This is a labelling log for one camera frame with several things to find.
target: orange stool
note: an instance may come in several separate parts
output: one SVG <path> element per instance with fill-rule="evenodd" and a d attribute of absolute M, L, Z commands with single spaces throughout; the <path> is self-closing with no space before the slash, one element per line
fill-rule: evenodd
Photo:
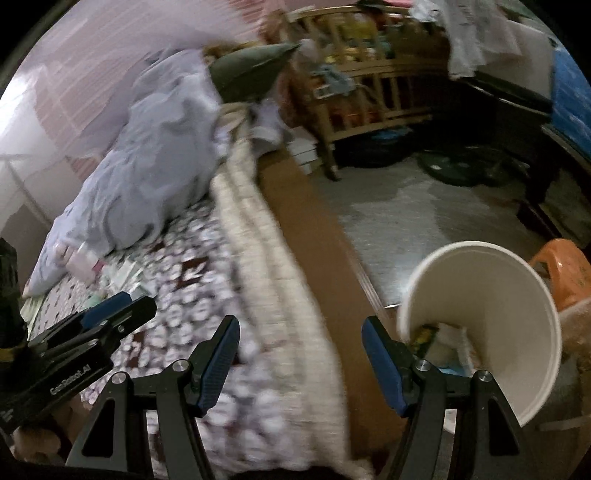
<path fill-rule="evenodd" d="M 591 297 L 591 264 L 570 240 L 556 238 L 545 244 L 530 265 L 545 264 L 552 282 L 552 297 L 560 312 Z"/>

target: bed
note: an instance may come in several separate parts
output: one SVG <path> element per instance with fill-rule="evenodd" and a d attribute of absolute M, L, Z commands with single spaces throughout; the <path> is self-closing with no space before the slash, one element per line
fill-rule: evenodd
<path fill-rule="evenodd" d="M 111 264 L 131 260 L 144 269 L 157 291 L 158 313 L 122 342 L 113 371 L 82 397 L 92 404 L 115 371 L 149 375 L 186 358 L 232 314 L 241 324 L 238 358 L 218 404 L 198 421 L 217 472 L 323 465 L 370 478 L 369 463 L 351 456 L 339 356 L 255 183 L 247 118 L 243 104 L 223 107 L 222 121 L 231 125 L 234 140 L 208 196 L 168 223 L 154 242 L 107 257 Z M 33 335 L 83 308 L 91 294 L 74 278 L 63 278 L 48 293 Z M 154 470 L 164 476 L 155 413 L 147 419 Z"/>

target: pink wall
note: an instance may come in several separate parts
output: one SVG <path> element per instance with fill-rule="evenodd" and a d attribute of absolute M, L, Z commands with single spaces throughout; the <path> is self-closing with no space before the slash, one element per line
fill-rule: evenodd
<path fill-rule="evenodd" d="M 308 5 L 315 5 L 316 8 L 325 7 L 339 7 L 341 5 L 351 5 L 355 0 L 284 0 L 288 10 L 295 10 L 297 8 L 307 7 Z M 410 7 L 413 0 L 394 0 L 390 3 L 400 7 Z"/>
<path fill-rule="evenodd" d="M 308 5 L 315 5 L 316 8 L 324 7 L 339 7 L 341 5 L 350 5 L 354 2 L 346 0 L 285 0 L 288 10 L 295 10 L 297 8 L 307 7 Z"/>

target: green pillow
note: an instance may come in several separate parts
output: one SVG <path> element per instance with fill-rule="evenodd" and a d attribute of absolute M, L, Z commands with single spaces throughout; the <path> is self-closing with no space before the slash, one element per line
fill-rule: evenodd
<path fill-rule="evenodd" d="M 244 48 L 215 60 L 209 73 L 224 103 L 257 102 L 271 90 L 298 48 L 295 43 Z"/>

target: white container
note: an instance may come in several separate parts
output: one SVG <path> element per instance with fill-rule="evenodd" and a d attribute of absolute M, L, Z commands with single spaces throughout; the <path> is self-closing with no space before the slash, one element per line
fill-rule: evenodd
<path fill-rule="evenodd" d="M 316 144 L 318 140 L 303 127 L 295 127 L 291 131 L 293 140 L 287 144 L 287 150 L 304 173 L 312 173 L 311 162 L 318 160 L 316 153 Z"/>
<path fill-rule="evenodd" d="M 78 280 L 92 285 L 100 275 L 105 262 L 86 243 L 78 248 L 58 242 L 54 246 L 54 260 Z"/>
<path fill-rule="evenodd" d="M 562 338 L 552 297 L 524 260 L 485 242 L 433 252 L 410 277 L 398 334 L 408 343 L 421 325 L 437 322 L 467 327 L 520 425 L 539 412 L 558 374 Z"/>

